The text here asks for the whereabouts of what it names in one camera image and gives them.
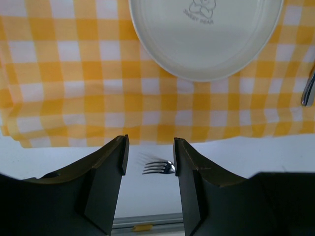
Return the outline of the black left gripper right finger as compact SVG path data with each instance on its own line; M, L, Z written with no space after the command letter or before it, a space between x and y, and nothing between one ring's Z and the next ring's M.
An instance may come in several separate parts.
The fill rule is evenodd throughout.
M312 236L313 173L236 175L186 140L174 140L185 234L188 236Z

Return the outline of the yellow tape piece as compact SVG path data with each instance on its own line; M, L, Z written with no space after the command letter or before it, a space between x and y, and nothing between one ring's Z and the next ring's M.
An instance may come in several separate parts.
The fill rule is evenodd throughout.
M139 232L147 232L151 231L153 228L153 225L136 225L132 228L132 232L139 233Z

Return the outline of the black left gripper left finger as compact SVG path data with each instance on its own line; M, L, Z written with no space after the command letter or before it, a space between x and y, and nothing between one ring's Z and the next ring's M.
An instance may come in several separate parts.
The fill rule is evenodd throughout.
M128 136L118 136L41 178L1 175L1 235L110 235L128 151Z

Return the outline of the aluminium front rail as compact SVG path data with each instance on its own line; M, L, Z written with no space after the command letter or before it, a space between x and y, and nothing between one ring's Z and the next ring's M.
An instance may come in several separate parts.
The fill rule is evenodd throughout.
M115 218L113 229L133 228L137 225L166 225L183 223L182 213Z

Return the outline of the silver table knife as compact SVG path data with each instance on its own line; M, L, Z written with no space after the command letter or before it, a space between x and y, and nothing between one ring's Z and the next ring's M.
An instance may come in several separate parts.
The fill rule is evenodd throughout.
M313 68L310 76L307 80L306 86L304 88L301 105L304 107L310 107L315 101L315 69Z

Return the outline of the silver fork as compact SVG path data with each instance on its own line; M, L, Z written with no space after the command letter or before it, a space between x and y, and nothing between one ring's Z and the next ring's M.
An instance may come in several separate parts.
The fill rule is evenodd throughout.
M145 164L143 175L147 174L174 174L175 166L170 161L155 161Z

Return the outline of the cream round plate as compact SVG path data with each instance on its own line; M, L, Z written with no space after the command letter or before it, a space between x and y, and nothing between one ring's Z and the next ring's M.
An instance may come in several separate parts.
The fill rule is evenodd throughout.
M136 34L150 57L194 82L225 79L252 62L278 24L282 0L131 0Z

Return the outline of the yellow white checkered cloth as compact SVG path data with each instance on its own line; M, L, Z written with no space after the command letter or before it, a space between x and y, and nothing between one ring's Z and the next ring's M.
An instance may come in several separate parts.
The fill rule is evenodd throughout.
M253 62L194 83L159 67L126 0L0 3L0 131L25 148L206 142L314 133L300 100L315 65L315 3L287 0Z

